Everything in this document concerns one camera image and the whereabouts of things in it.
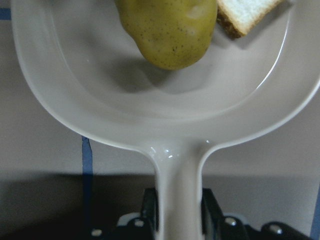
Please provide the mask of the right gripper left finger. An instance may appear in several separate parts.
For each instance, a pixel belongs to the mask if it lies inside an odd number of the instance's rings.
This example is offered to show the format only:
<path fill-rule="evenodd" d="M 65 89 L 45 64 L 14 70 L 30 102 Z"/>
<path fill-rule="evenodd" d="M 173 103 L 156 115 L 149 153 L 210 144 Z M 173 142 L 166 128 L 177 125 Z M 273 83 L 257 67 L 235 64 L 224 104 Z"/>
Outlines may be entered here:
<path fill-rule="evenodd" d="M 143 193 L 140 217 L 147 225 L 151 235 L 156 235 L 159 230 L 159 203 L 158 193 L 155 188 L 146 188 Z"/>

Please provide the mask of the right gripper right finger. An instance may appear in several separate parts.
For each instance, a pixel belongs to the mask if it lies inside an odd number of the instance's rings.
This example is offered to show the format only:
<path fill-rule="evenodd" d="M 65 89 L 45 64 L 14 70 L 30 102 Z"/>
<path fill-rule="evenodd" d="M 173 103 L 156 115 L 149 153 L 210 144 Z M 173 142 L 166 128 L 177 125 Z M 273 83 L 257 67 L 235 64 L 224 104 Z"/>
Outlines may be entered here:
<path fill-rule="evenodd" d="M 201 225 L 205 240 L 219 240 L 221 238 L 221 220 L 223 212 L 213 192 L 209 188 L 202 189 Z"/>

